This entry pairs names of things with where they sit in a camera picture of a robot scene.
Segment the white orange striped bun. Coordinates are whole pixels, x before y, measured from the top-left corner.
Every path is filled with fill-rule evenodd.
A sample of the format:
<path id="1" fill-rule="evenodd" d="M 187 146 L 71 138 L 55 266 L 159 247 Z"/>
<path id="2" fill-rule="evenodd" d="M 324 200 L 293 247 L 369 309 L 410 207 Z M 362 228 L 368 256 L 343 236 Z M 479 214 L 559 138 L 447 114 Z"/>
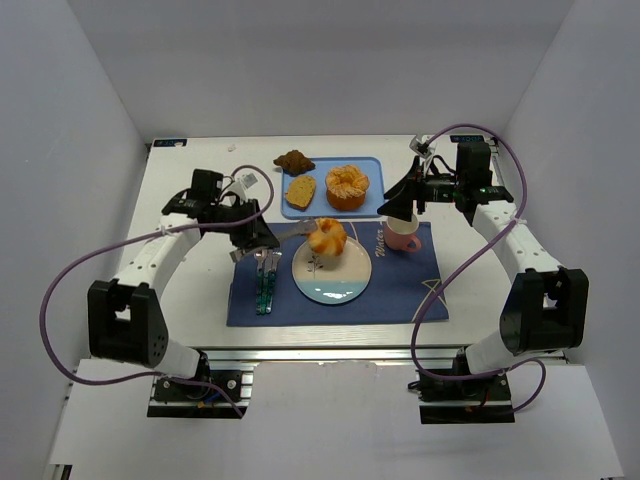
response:
<path id="1" fill-rule="evenodd" d="M 347 234 L 342 224 L 333 218 L 315 220 L 316 229 L 307 235 L 312 252 L 326 256 L 340 256 L 345 248 Z"/>

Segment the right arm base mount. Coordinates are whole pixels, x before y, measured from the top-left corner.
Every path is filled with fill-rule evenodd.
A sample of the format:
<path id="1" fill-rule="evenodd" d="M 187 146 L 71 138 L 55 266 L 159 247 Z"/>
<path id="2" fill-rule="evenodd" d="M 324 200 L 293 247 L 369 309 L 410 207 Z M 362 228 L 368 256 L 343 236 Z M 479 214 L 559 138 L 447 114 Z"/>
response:
<path id="1" fill-rule="evenodd" d="M 469 381 L 441 381 L 416 374 L 407 384 L 418 395 L 423 425 L 508 424 L 515 422 L 505 375 Z"/>

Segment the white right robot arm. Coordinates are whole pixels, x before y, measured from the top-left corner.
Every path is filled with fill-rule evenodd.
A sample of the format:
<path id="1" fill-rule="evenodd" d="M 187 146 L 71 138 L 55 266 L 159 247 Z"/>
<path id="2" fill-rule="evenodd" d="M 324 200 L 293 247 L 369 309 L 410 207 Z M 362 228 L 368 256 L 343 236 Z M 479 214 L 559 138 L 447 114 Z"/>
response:
<path id="1" fill-rule="evenodd" d="M 411 167 L 384 195 L 385 246 L 413 252 L 421 243 L 418 215 L 427 203 L 452 203 L 487 241 L 511 281 L 499 328 L 460 350 L 449 374 L 424 370 L 439 381 L 471 381 L 497 376 L 541 352 L 581 344 L 589 281 L 580 269 L 567 269 L 530 232 L 513 196 L 493 181 L 493 149 L 482 138 L 457 146 L 455 168 L 439 171 L 431 141 L 413 138 Z"/>

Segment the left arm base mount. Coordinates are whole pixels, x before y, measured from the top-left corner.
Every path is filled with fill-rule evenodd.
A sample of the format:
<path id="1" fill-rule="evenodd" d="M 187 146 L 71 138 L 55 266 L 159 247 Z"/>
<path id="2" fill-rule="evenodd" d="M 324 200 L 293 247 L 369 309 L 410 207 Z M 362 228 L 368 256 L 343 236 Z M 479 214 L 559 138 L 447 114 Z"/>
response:
<path id="1" fill-rule="evenodd" d="M 251 398 L 253 372 L 223 368 L 213 370 L 210 380 L 245 413 Z M 156 381 L 147 407 L 149 418 L 239 419 L 233 406 L 215 389 Z"/>

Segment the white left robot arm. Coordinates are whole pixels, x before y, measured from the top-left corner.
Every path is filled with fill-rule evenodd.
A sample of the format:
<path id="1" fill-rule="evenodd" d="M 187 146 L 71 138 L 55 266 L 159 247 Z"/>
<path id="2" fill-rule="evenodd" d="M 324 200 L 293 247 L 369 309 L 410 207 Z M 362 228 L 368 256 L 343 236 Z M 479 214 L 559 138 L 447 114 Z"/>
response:
<path id="1" fill-rule="evenodd" d="M 171 339 L 160 299 L 188 252 L 208 232 L 229 237 L 239 255 L 280 242 L 257 200 L 247 197 L 254 174 L 224 177 L 196 169 L 189 188 L 163 207 L 153 236 L 113 279 L 94 282 L 87 294 L 93 356 L 136 364 L 163 375 L 204 380 L 203 353 Z"/>

